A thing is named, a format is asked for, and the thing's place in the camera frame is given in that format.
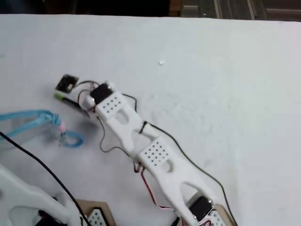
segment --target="wooden piece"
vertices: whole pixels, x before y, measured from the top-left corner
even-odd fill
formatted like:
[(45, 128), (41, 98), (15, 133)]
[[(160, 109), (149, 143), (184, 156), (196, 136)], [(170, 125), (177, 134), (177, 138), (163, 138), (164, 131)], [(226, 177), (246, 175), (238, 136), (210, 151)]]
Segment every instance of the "wooden piece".
[(116, 226), (113, 215), (110, 211), (110, 208), (106, 202), (95, 202), (77, 199), (80, 207), (82, 208), (85, 215), (89, 216), (95, 207), (100, 207), (103, 210), (105, 217), (108, 220), (110, 226)]

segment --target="pink clip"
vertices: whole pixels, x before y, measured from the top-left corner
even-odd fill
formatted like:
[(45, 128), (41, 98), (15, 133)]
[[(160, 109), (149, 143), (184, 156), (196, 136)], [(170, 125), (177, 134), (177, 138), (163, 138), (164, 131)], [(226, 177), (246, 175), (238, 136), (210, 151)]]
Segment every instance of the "pink clip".
[(61, 122), (61, 124), (58, 126), (58, 129), (60, 130), (61, 133), (66, 132), (66, 126), (64, 122)]

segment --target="perforated panel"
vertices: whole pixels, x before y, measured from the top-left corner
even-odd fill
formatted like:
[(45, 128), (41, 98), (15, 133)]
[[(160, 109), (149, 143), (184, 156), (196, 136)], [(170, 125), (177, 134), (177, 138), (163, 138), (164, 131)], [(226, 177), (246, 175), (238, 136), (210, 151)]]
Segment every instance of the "perforated panel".
[(149, 165), (157, 167), (168, 160), (170, 155), (169, 150), (170, 148), (166, 142), (159, 137), (146, 147), (140, 156), (144, 159), (144, 161), (147, 161)]
[(211, 221), (211, 226), (227, 226), (219, 213), (216, 210), (211, 211), (203, 220), (205, 222), (207, 219)]
[(94, 209), (88, 218), (92, 226), (107, 226), (100, 210)]
[(97, 111), (101, 117), (108, 119), (115, 115), (125, 103), (123, 95), (116, 91), (97, 105)]

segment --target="blue rope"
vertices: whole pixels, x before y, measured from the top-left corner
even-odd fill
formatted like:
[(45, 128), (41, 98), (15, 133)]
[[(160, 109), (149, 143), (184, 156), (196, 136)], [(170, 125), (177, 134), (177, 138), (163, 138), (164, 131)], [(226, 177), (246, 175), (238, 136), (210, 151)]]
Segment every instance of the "blue rope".
[[(11, 131), (7, 133), (6, 135), (8, 137), (13, 137), (18, 133), (21, 133), (25, 130), (32, 129), (38, 126), (42, 126), (48, 122), (51, 122), (55, 126), (60, 126), (61, 125), (61, 119), (58, 114), (53, 114), (51, 111), (48, 110), (29, 110), (29, 111), (20, 111), (20, 112), (11, 112), (11, 113), (5, 113), (5, 114), (0, 114), (0, 121), (5, 121), (5, 120), (11, 120), (11, 119), (16, 119), (16, 118), (21, 118), (21, 117), (37, 117), (36, 119), (25, 123), (21, 127), (15, 129), (14, 131)], [(71, 137), (76, 140), (74, 144), (69, 144), (66, 140), (66, 137)], [(62, 144), (65, 147), (70, 147), (70, 148), (76, 148), (79, 147), (83, 144), (83, 137), (80, 134), (77, 134), (75, 132), (67, 130), (65, 133), (61, 134), (61, 140)]]

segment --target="white tablecloth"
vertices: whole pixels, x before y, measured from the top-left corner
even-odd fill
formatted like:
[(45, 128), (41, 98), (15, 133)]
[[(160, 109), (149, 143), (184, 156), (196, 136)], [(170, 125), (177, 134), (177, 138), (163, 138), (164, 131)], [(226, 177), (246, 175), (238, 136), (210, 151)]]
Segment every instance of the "white tablecloth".
[[(102, 130), (53, 98), (65, 73), (111, 80), (224, 184), (239, 225), (293, 225), (301, 202), (300, 40), (294, 22), (0, 15), (0, 111), (60, 114), (85, 136), (81, 148), (38, 138), (24, 147), (76, 198), (107, 202), (118, 225), (170, 225), (174, 214), (152, 204), (130, 159), (100, 152)], [(108, 131), (104, 146), (116, 143)], [(61, 190), (18, 150), (0, 153), (0, 163), (51, 195)]]

